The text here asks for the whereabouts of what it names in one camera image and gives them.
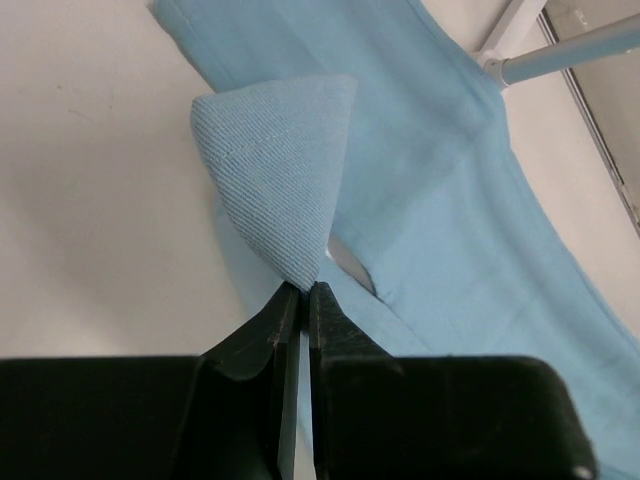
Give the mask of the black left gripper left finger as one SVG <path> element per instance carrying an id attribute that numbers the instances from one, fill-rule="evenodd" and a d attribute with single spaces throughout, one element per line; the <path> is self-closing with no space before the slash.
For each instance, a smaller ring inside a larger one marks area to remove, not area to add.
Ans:
<path id="1" fill-rule="evenodd" d="M 289 479 L 300 292 L 194 356 L 5 359 L 5 479 Z"/>

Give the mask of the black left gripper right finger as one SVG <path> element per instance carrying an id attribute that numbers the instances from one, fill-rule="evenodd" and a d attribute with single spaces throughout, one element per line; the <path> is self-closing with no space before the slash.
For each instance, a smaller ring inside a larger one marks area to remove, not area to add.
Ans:
<path id="1" fill-rule="evenodd" d="M 595 479 L 569 391 L 526 356 L 389 354 L 330 286 L 309 298 L 313 457 L 321 479 Z"/>

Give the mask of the light blue trousers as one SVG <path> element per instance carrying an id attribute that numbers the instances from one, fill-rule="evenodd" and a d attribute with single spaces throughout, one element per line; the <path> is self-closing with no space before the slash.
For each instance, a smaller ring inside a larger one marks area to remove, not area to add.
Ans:
<path id="1" fill-rule="evenodd" d="M 155 1 L 219 100 L 270 80 L 358 88 L 331 217 L 366 290 L 319 277 L 394 353 L 528 354 L 566 380 L 605 479 L 639 475 L 639 343 L 566 248 L 501 95 L 418 1 Z"/>

